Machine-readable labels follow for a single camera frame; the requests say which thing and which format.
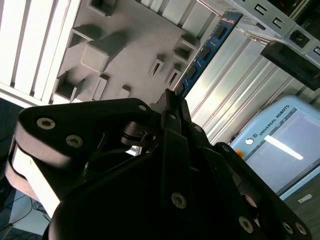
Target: white slats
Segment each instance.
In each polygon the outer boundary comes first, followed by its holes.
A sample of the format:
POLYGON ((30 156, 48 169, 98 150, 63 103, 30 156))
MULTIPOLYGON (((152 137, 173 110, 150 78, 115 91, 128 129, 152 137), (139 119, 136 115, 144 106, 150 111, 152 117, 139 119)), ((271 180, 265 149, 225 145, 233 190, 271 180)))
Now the white slats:
POLYGON ((10 85, 23 25, 26 0, 5 0, 0 27, 0 82, 10 85))
POLYGON ((19 54, 14 88, 30 94, 47 31, 53 0, 32 0, 19 54))
POLYGON ((37 99, 42 98, 46 87, 51 63, 55 56, 68 4, 68 0, 59 0, 54 10, 47 40, 44 45, 43 55, 35 78, 34 97, 37 99))

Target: bolt head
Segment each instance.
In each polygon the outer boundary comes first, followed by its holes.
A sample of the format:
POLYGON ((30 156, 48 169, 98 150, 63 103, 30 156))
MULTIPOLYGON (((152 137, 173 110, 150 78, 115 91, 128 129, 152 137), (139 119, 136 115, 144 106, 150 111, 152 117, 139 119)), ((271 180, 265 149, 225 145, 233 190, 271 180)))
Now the bolt head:
POLYGON ((36 121, 36 124, 37 124, 37 126, 39 128, 42 128, 44 130, 50 130, 50 129, 53 129, 56 126, 55 121, 53 121, 52 119, 47 118, 47 117, 39 118, 36 121))
POLYGON ((195 130, 197 130, 199 133, 202 132, 202 128, 199 127, 198 125, 195 125, 194 128, 195 128, 195 130))
POLYGON ((187 206, 185 197, 179 192, 172 193, 171 200, 178 209, 185 209, 187 206))
POLYGON ((67 136, 65 141, 70 147, 73 148, 80 148, 84 144, 82 138, 77 135, 67 136))

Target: screw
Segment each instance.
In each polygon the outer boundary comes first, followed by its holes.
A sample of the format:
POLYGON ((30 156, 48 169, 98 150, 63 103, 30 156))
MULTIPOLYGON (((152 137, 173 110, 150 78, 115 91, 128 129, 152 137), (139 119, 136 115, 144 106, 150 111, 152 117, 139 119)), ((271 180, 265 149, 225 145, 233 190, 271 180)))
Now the screw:
POLYGON ((200 133, 202 132, 202 128, 199 127, 198 125, 195 125, 194 128, 195 128, 195 130, 197 130, 198 132, 200 132, 200 133))
POLYGON ((225 150, 226 152, 230 152, 230 149, 226 146, 226 145, 222 145, 223 150, 225 150))
POLYGON ((67 136, 65 141, 70 147, 73 148, 80 148, 84 144, 82 138, 77 135, 67 136))
POLYGON ((143 105, 139 105, 139 108, 140 108, 141 110, 143 110, 143 111, 147 111, 147 108, 146 108, 145 106, 143 106, 143 105))
POLYGON ((56 126, 56 123, 52 119, 47 117, 39 118, 36 121, 36 124, 38 125, 39 128, 42 128, 44 130, 50 130, 56 126))
POLYGON ((302 233, 303 235, 307 235, 306 229, 298 222, 295 223, 296 228, 302 233))
POLYGON ((288 223, 286 223, 285 221, 282 222, 282 225, 284 227, 284 229, 290 233, 290 234, 294 234, 294 231, 292 230, 292 228, 290 227, 290 225, 288 223))
POLYGON ((176 116, 173 115, 173 114, 169 114, 169 116, 170 116, 172 119, 176 119, 176 116))
POLYGON ((254 231, 254 227, 252 226, 251 222, 245 218, 244 216, 239 217, 239 223, 241 227, 248 233, 252 234, 254 231))
POLYGON ((179 192, 172 193, 171 200, 178 209, 185 209, 187 206, 185 197, 179 192))

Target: shelf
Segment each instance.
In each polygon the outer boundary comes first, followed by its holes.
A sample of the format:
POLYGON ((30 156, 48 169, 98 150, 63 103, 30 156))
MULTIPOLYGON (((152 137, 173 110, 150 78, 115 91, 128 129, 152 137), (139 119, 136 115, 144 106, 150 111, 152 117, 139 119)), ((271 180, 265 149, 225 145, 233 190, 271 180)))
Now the shelf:
POLYGON ((215 13, 221 13, 223 10, 231 9, 243 13, 244 18, 252 20, 259 24, 253 26, 241 22, 238 27, 244 30, 248 35, 267 39, 276 40, 286 44, 303 58, 320 67, 320 54, 316 49, 320 47, 320 41, 310 33, 295 23, 289 16, 285 15, 278 8, 273 6, 267 0, 197 0, 208 9, 215 13), (297 33, 307 43, 300 44, 300 38, 296 38, 297 33))

